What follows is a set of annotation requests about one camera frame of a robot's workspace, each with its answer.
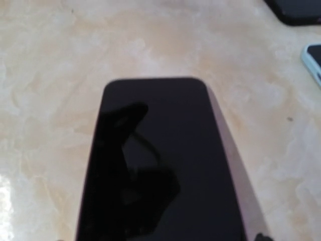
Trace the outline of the black phone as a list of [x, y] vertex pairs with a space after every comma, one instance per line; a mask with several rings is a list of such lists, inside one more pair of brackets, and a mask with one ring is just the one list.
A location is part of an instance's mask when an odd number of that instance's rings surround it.
[[309, 45], [307, 53], [321, 67], [321, 44]]
[[213, 93], [194, 77], [104, 88], [75, 240], [271, 240]]

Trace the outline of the light blue phone case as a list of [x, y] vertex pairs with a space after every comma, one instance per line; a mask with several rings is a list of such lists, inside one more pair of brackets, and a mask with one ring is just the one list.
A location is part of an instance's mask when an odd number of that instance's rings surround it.
[[312, 59], [312, 57], [307, 53], [307, 48], [309, 45], [315, 45], [315, 44], [320, 44], [320, 43], [313, 43], [313, 44], [308, 44], [306, 45], [302, 52], [301, 52], [301, 60], [307, 70], [309, 71], [310, 75], [314, 78], [317, 86], [320, 88], [321, 87], [321, 68], [318, 66], [318, 64]]

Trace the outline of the black phone case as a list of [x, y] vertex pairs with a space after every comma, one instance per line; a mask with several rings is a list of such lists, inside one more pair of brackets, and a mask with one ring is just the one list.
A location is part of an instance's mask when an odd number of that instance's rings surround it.
[[275, 16], [288, 26], [320, 25], [320, 0], [265, 0]]

